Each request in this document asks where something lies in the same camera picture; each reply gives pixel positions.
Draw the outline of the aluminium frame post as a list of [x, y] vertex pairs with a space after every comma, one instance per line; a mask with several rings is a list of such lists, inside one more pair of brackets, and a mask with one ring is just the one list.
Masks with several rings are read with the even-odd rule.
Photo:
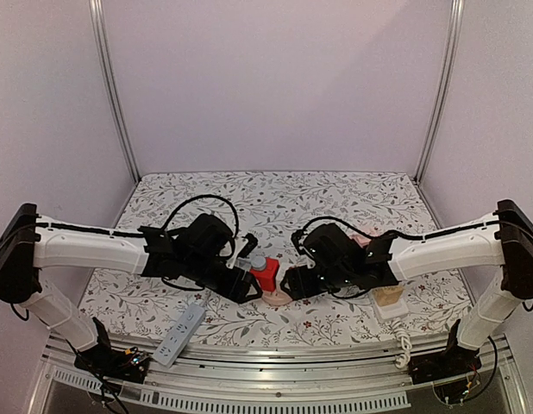
[[453, 0], [451, 2], [448, 32], [442, 59], [442, 69], [436, 89], [436, 97], [428, 122], [426, 136], [420, 152], [420, 157], [414, 174], [415, 183], [420, 186], [427, 174], [430, 159], [442, 121], [448, 90], [452, 80], [456, 54], [459, 46], [461, 25], [464, 15], [465, 1]]
[[125, 164], [129, 171], [129, 176], [137, 184], [141, 181], [141, 173], [137, 165], [135, 151], [129, 138], [129, 130], [123, 114], [122, 102], [116, 85], [115, 71], [110, 55], [110, 44], [103, 12], [103, 2], [100, 0], [90, 0], [89, 8], [98, 60], [101, 66], [103, 83], [110, 105], [110, 112], [116, 135], [119, 140]]

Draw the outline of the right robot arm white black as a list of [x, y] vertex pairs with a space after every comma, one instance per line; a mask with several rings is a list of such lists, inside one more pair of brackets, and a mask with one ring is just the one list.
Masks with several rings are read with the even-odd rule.
[[533, 299], [533, 223], [509, 200], [470, 223], [433, 233], [407, 235], [388, 230], [358, 243], [334, 223], [292, 234], [298, 253], [310, 262], [290, 267], [280, 282], [294, 300], [398, 285], [416, 276], [464, 267], [496, 266], [498, 274], [474, 308], [449, 336], [436, 358], [445, 376], [456, 375], [486, 338], [524, 301]]

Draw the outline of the left aluminium frame post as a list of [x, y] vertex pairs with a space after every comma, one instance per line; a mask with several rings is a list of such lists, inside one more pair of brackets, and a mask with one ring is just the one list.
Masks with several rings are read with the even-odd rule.
[[135, 151], [129, 138], [129, 130], [123, 114], [122, 102], [116, 85], [115, 71], [110, 55], [110, 44], [103, 12], [103, 2], [100, 0], [90, 0], [89, 8], [98, 60], [101, 66], [103, 83], [110, 105], [110, 112], [116, 135], [119, 140], [125, 164], [129, 171], [129, 176], [137, 184], [141, 181], [141, 173], [137, 165]]

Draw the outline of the right aluminium frame post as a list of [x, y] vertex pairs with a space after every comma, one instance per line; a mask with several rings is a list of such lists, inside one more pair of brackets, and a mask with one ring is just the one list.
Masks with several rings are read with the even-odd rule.
[[426, 136], [420, 152], [420, 157], [414, 174], [415, 183], [420, 186], [427, 174], [430, 159], [442, 121], [448, 90], [452, 80], [456, 54], [459, 46], [461, 25], [464, 15], [465, 1], [453, 0], [451, 2], [448, 32], [442, 59], [442, 69], [436, 89], [436, 97], [428, 122]]

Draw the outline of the aluminium front rail base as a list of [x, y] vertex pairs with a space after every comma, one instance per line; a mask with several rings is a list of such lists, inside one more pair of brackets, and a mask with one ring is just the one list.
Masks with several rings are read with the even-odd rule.
[[32, 413], [526, 413], [529, 404], [508, 341], [480, 351], [471, 396], [442, 403], [433, 382], [394, 365], [393, 342], [333, 348], [191, 345], [171, 367], [151, 362], [142, 383], [114, 381], [116, 396], [74, 366], [57, 335], [47, 341]]

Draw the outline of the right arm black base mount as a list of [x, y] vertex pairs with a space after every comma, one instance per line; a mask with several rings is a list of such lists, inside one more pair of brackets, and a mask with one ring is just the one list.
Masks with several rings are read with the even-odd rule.
[[479, 352], [451, 346], [440, 352], [412, 356], [407, 372], [415, 385], [463, 375], [481, 368]]

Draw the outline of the red cube adapter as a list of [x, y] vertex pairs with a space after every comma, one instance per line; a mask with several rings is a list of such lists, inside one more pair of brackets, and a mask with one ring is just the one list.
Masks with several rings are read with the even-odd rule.
[[276, 259], [255, 256], [250, 261], [250, 272], [259, 282], [260, 288], [264, 292], [274, 292], [276, 290], [276, 276], [279, 270], [279, 262]]

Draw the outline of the pink cube adapter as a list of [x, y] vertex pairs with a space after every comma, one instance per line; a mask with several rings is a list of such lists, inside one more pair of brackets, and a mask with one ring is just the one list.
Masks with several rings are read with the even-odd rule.
[[364, 235], [352, 234], [350, 238], [358, 243], [362, 248], [365, 248], [370, 243], [370, 239]]

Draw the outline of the white power strip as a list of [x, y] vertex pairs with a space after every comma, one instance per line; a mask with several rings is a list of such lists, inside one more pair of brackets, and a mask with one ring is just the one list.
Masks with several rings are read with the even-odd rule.
[[406, 317], [410, 311], [403, 298], [394, 304], [380, 305], [374, 296], [370, 297], [374, 315], [379, 322], [385, 323], [395, 318]]

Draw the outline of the floral patterned table mat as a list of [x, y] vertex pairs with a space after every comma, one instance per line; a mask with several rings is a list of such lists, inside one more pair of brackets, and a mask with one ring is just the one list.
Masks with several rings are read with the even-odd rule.
[[[239, 224], [258, 238], [257, 254], [281, 263], [305, 262], [291, 235], [316, 218], [338, 217], [376, 235], [388, 229], [420, 234], [435, 223], [409, 177], [395, 172], [189, 172], [145, 176], [118, 223], [121, 229], [189, 224], [201, 213]], [[157, 279], [97, 270], [80, 310], [111, 334], [162, 339], [188, 304], [206, 316], [195, 343], [230, 347], [313, 347], [393, 341], [368, 298], [352, 290], [273, 307], [261, 300], [234, 304], [213, 292], [187, 292]]]

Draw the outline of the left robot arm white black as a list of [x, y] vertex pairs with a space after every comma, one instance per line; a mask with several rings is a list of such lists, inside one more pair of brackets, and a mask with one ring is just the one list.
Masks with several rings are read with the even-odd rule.
[[56, 222], [23, 204], [0, 238], [0, 300], [34, 313], [63, 335], [100, 373], [113, 373], [118, 355], [110, 349], [104, 327], [79, 312], [39, 273], [47, 267], [115, 270], [165, 281], [184, 277], [236, 304], [260, 298], [251, 272], [236, 265], [257, 245], [217, 216], [202, 213], [190, 224], [173, 228], [141, 226], [121, 231]]

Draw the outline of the grey blue power strip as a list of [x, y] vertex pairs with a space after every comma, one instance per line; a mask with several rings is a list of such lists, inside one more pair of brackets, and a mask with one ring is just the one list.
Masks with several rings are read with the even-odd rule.
[[205, 318], [206, 310], [198, 304], [189, 304], [176, 323], [166, 332], [163, 341], [152, 354], [154, 361], [170, 367], [182, 353]]

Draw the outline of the beige cube adapter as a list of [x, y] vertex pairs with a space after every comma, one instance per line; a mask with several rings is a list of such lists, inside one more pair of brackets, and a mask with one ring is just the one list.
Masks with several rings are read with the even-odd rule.
[[378, 306], [384, 307], [396, 304], [401, 299], [403, 291], [401, 286], [381, 287], [375, 290], [373, 297]]

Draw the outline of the round pink socket base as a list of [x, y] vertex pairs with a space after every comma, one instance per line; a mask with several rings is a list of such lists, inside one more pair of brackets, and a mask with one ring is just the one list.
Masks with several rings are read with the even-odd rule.
[[263, 292], [262, 300], [273, 307], [288, 305], [293, 299], [285, 292], [275, 290], [273, 292]]

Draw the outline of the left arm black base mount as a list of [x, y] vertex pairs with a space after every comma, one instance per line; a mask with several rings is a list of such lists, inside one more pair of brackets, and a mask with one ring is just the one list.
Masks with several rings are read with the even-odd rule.
[[151, 356], [137, 347], [126, 350], [96, 346], [84, 352], [75, 350], [75, 367], [102, 378], [142, 384], [147, 377]]

